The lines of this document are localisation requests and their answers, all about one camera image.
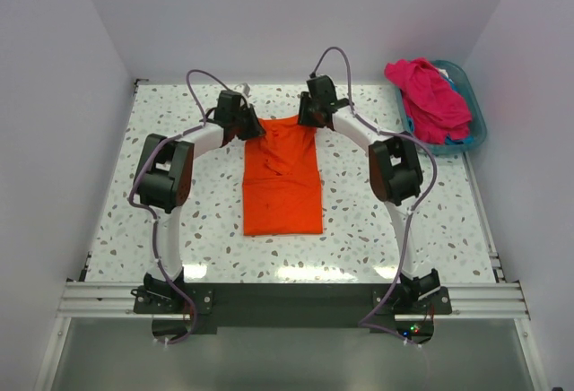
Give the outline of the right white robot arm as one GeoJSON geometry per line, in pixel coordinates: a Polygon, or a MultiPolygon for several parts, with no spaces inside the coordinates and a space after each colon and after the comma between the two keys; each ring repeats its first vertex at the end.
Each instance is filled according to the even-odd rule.
{"type": "Polygon", "coordinates": [[[400,248],[399,296],[415,302],[440,287],[439,274],[425,248],[424,231],[415,227],[414,212],[428,193],[413,138],[392,133],[359,115],[351,101],[339,99],[326,75],[312,74],[300,95],[298,123],[327,127],[352,140],[367,153],[369,182],[375,197],[387,208],[400,248]]]}

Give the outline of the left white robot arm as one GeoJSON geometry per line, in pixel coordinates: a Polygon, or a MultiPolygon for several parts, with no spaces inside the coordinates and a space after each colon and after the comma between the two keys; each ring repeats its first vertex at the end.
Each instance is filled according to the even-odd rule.
{"type": "Polygon", "coordinates": [[[195,159],[231,140],[260,138],[265,130],[244,94],[220,92],[216,106],[198,126],[167,137],[150,134],[143,143],[128,202],[152,216],[151,266],[146,283],[172,289],[183,280],[179,249],[181,209],[191,194],[195,159]]]}

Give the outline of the orange t shirt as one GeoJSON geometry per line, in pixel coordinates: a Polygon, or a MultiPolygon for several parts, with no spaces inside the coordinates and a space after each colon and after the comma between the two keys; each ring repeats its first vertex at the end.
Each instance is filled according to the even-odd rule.
{"type": "Polygon", "coordinates": [[[246,236],[323,232],[322,183],[315,127],[296,116],[262,119],[262,137],[245,143],[243,231],[246,236]]]}

